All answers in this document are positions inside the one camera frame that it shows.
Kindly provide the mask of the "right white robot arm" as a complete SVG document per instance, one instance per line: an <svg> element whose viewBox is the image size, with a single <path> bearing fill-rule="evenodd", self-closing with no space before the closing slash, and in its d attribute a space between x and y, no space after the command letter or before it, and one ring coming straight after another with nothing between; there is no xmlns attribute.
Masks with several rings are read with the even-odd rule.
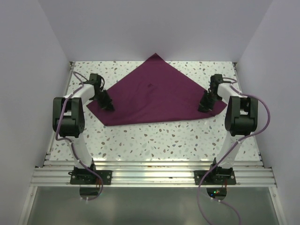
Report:
<svg viewBox="0 0 300 225"><path fill-rule="evenodd" d="M221 74L210 77L210 87L204 91L198 111L210 113L217 101L227 103L224 127L227 131L221 151L214 158L210 169L202 176L204 181L219 184L233 176L233 164L244 141L257 129L258 100L246 97L232 88L231 78Z"/></svg>

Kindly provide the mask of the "purple cloth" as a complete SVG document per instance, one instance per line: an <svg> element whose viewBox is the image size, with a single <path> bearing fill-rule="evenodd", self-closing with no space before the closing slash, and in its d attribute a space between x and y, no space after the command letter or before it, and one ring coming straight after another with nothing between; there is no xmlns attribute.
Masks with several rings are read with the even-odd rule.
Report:
<svg viewBox="0 0 300 225"><path fill-rule="evenodd" d="M199 120L220 114L226 103L199 112L204 88L154 54L108 89L114 111L92 101L87 108L105 126Z"/></svg>

